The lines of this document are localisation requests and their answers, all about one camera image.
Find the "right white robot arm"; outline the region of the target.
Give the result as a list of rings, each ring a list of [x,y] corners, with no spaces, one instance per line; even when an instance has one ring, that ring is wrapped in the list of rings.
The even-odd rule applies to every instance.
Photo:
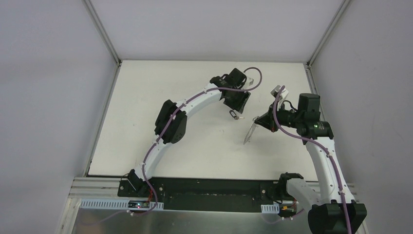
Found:
[[[363,203],[356,202],[336,159],[334,134],[330,124],[320,119],[320,97],[302,93],[297,109],[287,110],[280,91],[274,103],[254,124],[271,132],[278,130],[299,139],[313,162],[319,182],[319,193],[313,191],[298,173],[280,175],[273,192],[275,201],[294,198],[307,212],[313,234],[354,234],[367,216]]]

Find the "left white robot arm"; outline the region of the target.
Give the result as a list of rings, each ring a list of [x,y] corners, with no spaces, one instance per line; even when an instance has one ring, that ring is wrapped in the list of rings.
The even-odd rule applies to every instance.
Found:
[[[195,113],[222,100],[224,105],[241,114],[251,95],[250,91],[254,89],[253,82],[245,72],[234,68],[228,74],[213,77],[202,90],[189,98],[177,102],[166,100],[155,121],[152,145],[142,162],[128,173],[130,191],[136,197],[148,193],[147,182],[165,151],[184,137],[187,121]]]

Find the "key with black tag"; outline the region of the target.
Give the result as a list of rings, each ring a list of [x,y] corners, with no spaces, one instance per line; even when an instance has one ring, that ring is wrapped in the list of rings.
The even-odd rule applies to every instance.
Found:
[[[241,117],[238,114],[236,114],[236,112],[234,110],[230,110],[229,114],[234,120],[244,119],[244,117]]]

